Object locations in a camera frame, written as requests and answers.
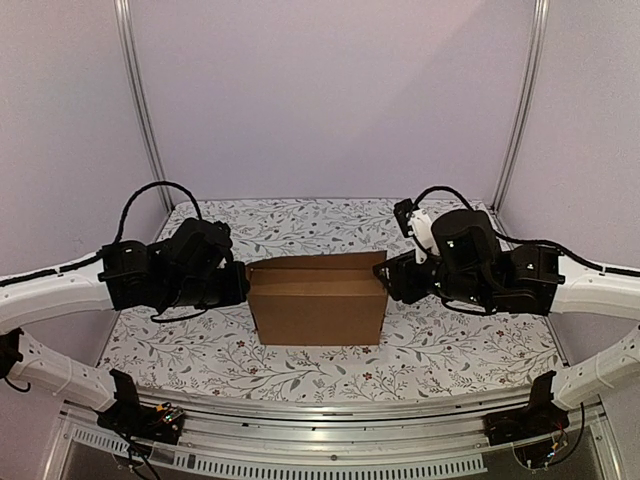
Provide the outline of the brown cardboard box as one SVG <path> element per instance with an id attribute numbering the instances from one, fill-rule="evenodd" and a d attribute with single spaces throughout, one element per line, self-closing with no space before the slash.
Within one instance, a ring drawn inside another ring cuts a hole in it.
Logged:
<path id="1" fill-rule="evenodd" d="M 386 251 L 282 256 L 247 265 L 248 305 L 266 346 L 380 343 L 388 294 L 373 267 Z"/>

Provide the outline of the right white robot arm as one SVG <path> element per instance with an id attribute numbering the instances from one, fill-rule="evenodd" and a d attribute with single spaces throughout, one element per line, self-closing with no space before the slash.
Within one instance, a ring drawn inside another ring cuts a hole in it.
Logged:
<path id="1" fill-rule="evenodd" d="M 445 307 L 463 303 L 463 312 L 586 313 L 637 320 L 639 273 L 599 265 L 550 241 L 518 240 L 511 250 L 487 214 L 458 209 L 437 219 L 411 207 L 395 212 L 412 251 L 373 268 L 395 301 L 413 304 L 435 296 Z"/>

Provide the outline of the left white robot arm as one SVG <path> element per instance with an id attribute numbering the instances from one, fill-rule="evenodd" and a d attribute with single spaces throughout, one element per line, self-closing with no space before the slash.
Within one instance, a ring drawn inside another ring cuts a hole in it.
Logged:
<path id="1" fill-rule="evenodd" d="M 230 229 L 189 218 L 174 234 L 146 245 L 117 240 L 93 255 L 1 282 L 1 376 L 25 381 L 111 419 L 128 434 L 148 426 L 132 378 L 78 362 L 37 341 L 28 325 L 86 312 L 176 307 L 196 313 L 246 301 L 250 284 L 235 260 Z"/>

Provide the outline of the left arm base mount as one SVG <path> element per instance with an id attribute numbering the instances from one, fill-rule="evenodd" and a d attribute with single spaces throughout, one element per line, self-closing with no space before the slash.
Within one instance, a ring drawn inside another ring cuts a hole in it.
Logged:
<path id="1" fill-rule="evenodd" d="M 186 419 L 185 410 L 164 402 L 155 406 L 140 403 L 136 393 L 116 394 L 115 403 L 96 411 L 98 425 L 127 437 L 177 445 Z"/>

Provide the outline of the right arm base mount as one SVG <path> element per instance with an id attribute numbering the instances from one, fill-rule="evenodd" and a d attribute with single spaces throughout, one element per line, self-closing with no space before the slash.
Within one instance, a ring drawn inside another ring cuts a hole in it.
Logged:
<path id="1" fill-rule="evenodd" d="M 528 470 L 545 469 L 567 443 L 568 413 L 550 401 L 489 413 L 482 418 L 491 446 L 512 445 L 517 462 Z"/>

